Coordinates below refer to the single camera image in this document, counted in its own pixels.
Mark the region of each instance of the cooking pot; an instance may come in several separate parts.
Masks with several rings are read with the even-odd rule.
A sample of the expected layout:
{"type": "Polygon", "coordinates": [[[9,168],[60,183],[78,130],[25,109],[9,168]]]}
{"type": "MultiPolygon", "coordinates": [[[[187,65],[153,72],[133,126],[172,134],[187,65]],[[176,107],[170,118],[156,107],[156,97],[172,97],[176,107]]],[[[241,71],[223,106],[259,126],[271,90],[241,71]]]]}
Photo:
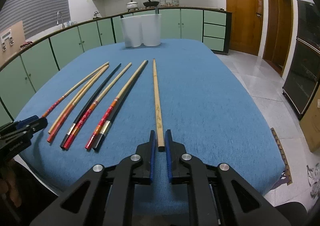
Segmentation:
{"type": "Polygon", "coordinates": [[[138,2],[135,1],[130,1],[129,3],[127,3],[127,10],[129,11],[130,9],[137,9],[138,7],[138,2]]]}
{"type": "Polygon", "coordinates": [[[143,5],[148,8],[148,7],[156,7],[159,5],[159,1],[151,1],[148,0],[147,2],[144,2],[143,5]]]}

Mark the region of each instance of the red patterned chopstick handle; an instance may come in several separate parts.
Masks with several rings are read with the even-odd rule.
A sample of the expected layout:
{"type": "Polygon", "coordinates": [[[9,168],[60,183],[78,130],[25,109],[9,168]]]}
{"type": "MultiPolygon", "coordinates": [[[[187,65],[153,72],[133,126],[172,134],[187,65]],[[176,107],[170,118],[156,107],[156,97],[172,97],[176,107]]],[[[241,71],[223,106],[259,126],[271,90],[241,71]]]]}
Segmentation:
{"type": "Polygon", "coordinates": [[[53,109],[54,109],[55,107],[57,107],[57,105],[58,105],[60,102],[62,102],[62,100],[63,100],[65,97],[66,97],[66,96],[63,95],[59,100],[57,100],[57,101],[42,115],[42,118],[47,117],[47,116],[50,114],[50,112],[53,111],[53,109]]]}
{"type": "Polygon", "coordinates": [[[119,100],[118,98],[115,98],[114,101],[111,103],[111,105],[107,109],[106,113],[103,115],[103,117],[99,121],[97,127],[93,131],[93,133],[92,133],[90,139],[88,140],[87,144],[85,145],[85,147],[84,147],[85,149],[87,149],[87,150],[91,149],[91,147],[92,147],[92,145],[94,143],[95,136],[100,133],[101,128],[103,127],[104,123],[106,122],[107,118],[109,117],[110,113],[112,112],[114,106],[117,104],[118,100],[119,100]]]}
{"type": "Polygon", "coordinates": [[[62,115],[62,117],[59,119],[58,123],[54,127],[54,129],[51,131],[47,141],[51,143],[53,139],[55,138],[56,134],[58,133],[59,129],[62,127],[64,122],[66,121],[67,117],[69,116],[70,112],[73,110],[74,105],[70,105],[69,108],[65,111],[65,113],[62,115]]]}
{"type": "Polygon", "coordinates": [[[91,104],[91,106],[88,108],[88,110],[84,113],[84,115],[82,116],[82,118],[80,119],[78,124],[76,124],[76,126],[74,127],[74,129],[70,133],[70,136],[68,137],[68,139],[64,143],[63,149],[68,150],[70,148],[71,144],[73,143],[75,137],[78,135],[80,129],[83,126],[83,124],[87,121],[87,119],[89,118],[90,114],[96,108],[97,105],[98,105],[98,102],[94,101],[91,104]]]}

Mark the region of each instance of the metal screw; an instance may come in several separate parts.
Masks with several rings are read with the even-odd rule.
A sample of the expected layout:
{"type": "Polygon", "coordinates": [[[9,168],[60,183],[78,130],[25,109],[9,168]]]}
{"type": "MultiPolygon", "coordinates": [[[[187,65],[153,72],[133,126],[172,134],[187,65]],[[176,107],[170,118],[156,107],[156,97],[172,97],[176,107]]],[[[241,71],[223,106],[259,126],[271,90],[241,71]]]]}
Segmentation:
{"type": "Polygon", "coordinates": [[[102,165],[95,165],[92,170],[95,172],[100,172],[103,169],[102,165]]]}
{"type": "Polygon", "coordinates": [[[130,159],[132,160],[132,161],[139,161],[140,160],[140,156],[139,155],[137,155],[137,154],[134,154],[134,155],[132,155],[131,157],[130,157],[130,159]]]}
{"type": "Polygon", "coordinates": [[[182,158],[183,160],[190,160],[190,159],[191,159],[191,155],[190,155],[190,154],[183,154],[183,155],[181,156],[181,158],[182,158]]]}
{"type": "Polygon", "coordinates": [[[220,164],[219,165],[219,168],[222,170],[222,171],[228,171],[230,166],[228,164],[220,164]]]}

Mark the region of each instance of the window blind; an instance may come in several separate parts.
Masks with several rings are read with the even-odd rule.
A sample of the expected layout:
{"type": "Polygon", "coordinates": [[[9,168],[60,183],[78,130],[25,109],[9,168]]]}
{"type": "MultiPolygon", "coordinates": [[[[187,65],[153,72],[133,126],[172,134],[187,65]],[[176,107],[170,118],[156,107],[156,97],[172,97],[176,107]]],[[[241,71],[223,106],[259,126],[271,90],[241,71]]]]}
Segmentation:
{"type": "Polygon", "coordinates": [[[55,26],[57,11],[61,11],[64,22],[70,20],[68,0],[7,0],[0,11],[0,30],[22,20],[27,39],[55,26]]]}

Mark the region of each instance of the blue tablecloth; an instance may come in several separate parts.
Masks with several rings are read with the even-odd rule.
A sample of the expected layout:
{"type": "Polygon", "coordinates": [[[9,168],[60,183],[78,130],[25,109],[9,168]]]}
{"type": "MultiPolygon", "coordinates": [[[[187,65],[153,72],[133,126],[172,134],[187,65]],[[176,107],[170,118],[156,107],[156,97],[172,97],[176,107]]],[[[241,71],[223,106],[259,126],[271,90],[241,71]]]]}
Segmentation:
{"type": "MultiPolygon", "coordinates": [[[[41,116],[61,95],[102,63],[110,68],[72,111],[52,145],[48,129],[79,90],[49,114],[49,125],[35,134],[23,159],[48,184],[64,190],[95,164],[111,166],[135,153],[155,130],[152,59],[156,58],[164,130],[183,143],[188,153],[204,163],[229,163],[260,193],[265,194],[284,170],[267,122],[247,91],[229,69],[203,43],[186,39],[162,40],[160,46],[125,48],[124,43],[89,50],[52,77],[25,105],[16,120],[41,116]],[[119,90],[143,60],[148,65],[116,117],[99,153],[84,146],[119,90]],[[119,64],[132,66],[93,111],[69,151],[60,143],[93,92],[119,64]]],[[[165,153],[156,153],[152,186],[136,186],[134,210],[148,214],[188,212],[184,185],[168,182],[165,153]]]]}

